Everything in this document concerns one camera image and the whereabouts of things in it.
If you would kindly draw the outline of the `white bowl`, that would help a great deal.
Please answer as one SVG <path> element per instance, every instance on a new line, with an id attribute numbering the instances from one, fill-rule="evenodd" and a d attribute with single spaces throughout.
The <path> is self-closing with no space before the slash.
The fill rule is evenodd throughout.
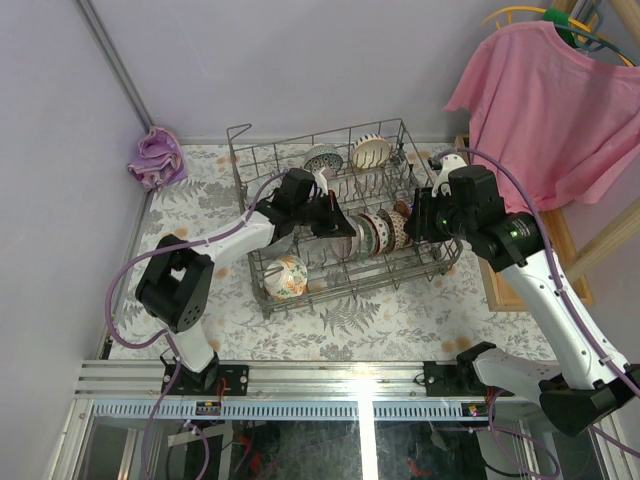
<path id="1" fill-rule="evenodd" d="M 393 222 L 386 210 L 380 209 L 375 214 L 375 224 L 380 230 L 381 247 L 380 252 L 384 254 L 390 253 L 395 245 L 395 234 L 393 230 Z"/>

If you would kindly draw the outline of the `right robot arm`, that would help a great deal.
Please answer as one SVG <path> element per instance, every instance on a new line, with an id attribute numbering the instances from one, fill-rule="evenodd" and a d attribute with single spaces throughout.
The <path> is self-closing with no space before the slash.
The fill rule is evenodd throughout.
<path id="1" fill-rule="evenodd" d="M 558 362 L 538 364 L 482 342 L 458 355 L 458 387 L 474 395 L 492 386 L 525 398 L 568 436 L 638 396 L 638 366 L 577 297 L 539 216 L 507 213 L 495 175 L 482 165 L 447 155 L 436 170 L 433 186 L 416 190 L 405 232 L 415 242 L 466 241 L 526 303 Z"/>

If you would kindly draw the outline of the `yellow floral bowl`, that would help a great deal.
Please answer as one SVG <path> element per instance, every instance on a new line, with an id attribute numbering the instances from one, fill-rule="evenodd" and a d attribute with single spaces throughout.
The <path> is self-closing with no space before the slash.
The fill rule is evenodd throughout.
<path id="1" fill-rule="evenodd" d="M 276 300 L 286 300 L 307 291 L 308 270 L 297 256 L 283 256 L 271 262 L 264 271 L 264 288 Z"/>

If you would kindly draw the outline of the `grey dotted bowl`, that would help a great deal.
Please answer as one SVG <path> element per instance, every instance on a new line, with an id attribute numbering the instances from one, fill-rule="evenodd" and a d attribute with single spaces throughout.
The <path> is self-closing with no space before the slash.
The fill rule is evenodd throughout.
<path id="1" fill-rule="evenodd" d="M 263 249 L 263 254 L 269 258 L 277 258 L 287 253 L 294 242 L 295 235 L 293 233 L 277 240 L 273 244 Z"/>

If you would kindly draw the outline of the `purple striped bowl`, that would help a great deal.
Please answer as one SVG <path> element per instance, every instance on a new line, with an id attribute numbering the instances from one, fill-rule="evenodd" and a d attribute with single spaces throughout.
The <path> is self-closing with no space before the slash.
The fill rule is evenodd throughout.
<path id="1" fill-rule="evenodd" d="M 330 242 L 331 249 L 339 261 L 347 260 L 357 247 L 358 237 L 337 237 Z"/>

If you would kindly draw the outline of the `green diamond patterned bowl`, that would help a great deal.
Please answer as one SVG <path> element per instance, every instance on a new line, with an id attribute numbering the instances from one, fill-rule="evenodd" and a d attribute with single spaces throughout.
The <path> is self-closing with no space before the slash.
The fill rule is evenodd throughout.
<path id="1" fill-rule="evenodd" d="M 353 248 L 351 257 L 354 260 L 366 260 L 373 255 L 376 247 L 375 230 L 368 220 L 361 216 L 350 216 L 356 227 L 357 245 Z"/>

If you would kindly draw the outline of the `cream bowl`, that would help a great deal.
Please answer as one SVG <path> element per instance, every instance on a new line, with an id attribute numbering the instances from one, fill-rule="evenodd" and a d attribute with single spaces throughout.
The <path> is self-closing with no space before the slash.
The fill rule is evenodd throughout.
<path id="1" fill-rule="evenodd" d="M 355 143 L 352 163 L 358 169 L 381 167 L 392 152 L 389 142 L 378 134 L 365 134 Z"/>

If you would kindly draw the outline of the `pink scale patterned bowl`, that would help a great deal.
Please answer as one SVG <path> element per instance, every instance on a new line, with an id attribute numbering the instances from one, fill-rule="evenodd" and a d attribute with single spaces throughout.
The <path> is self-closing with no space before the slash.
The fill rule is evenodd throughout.
<path id="1" fill-rule="evenodd" d="M 361 213 L 363 217 L 373 228 L 375 235 L 376 248 L 373 255 L 380 255 L 389 244 L 390 233 L 387 223 L 377 214 Z"/>

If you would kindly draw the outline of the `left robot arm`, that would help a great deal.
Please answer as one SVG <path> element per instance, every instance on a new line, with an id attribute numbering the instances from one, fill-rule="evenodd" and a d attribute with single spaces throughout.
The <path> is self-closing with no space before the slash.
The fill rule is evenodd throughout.
<path id="1" fill-rule="evenodd" d="M 208 394 L 219 381 L 216 353 L 201 321 L 214 274 L 298 226 L 308 227 L 317 238 L 356 235 L 335 193 L 321 187 L 311 172 L 292 168 L 259 187 L 237 220 L 197 240 L 167 235 L 147 254 L 135 297 L 168 330 L 176 358 L 186 368 L 184 382 L 195 393 Z"/>

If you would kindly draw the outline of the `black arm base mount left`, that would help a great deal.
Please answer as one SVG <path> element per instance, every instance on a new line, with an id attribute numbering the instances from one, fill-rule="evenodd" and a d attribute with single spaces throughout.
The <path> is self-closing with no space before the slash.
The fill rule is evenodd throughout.
<path id="1" fill-rule="evenodd" d="M 180 367 L 177 379 L 169 388 L 169 395 L 240 397 L 246 396 L 249 386 L 248 365 L 221 364 L 217 354 L 200 373 Z"/>

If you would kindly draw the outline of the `brown lattice patterned bowl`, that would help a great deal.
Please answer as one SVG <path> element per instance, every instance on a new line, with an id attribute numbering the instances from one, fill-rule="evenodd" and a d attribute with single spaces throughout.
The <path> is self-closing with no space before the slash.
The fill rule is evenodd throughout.
<path id="1" fill-rule="evenodd" d="M 391 220 L 391 229 L 394 237 L 394 251 L 398 251 L 406 246 L 410 245 L 412 240 L 405 232 L 404 227 L 406 224 L 406 218 L 396 211 L 388 211 L 388 216 Z"/>

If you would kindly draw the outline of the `red diamond patterned bowl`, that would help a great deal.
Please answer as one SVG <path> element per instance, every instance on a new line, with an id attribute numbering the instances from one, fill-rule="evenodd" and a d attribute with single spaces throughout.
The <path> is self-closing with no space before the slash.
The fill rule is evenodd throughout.
<path id="1" fill-rule="evenodd" d="M 404 200 L 396 201 L 394 203 L 393 210 L 395 212 L 399 213 L 400 215 L 402 215 L 406 219 L 408 219 L 412 214 L 411 205 L 408 202 L 404 201 Z"/>

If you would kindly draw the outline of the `black patterned bowl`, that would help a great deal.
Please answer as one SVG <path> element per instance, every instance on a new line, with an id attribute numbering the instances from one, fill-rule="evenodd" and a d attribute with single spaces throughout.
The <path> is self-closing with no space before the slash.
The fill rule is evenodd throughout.
<path id="1" fill-rule="evenodd" d="M 334 173 L 341 170 L 344 160 L 338 150 L 328 144 L 314 145 L 304 155 L 304 169 L 312 173 L 322 168 L 329 168 Z"/>

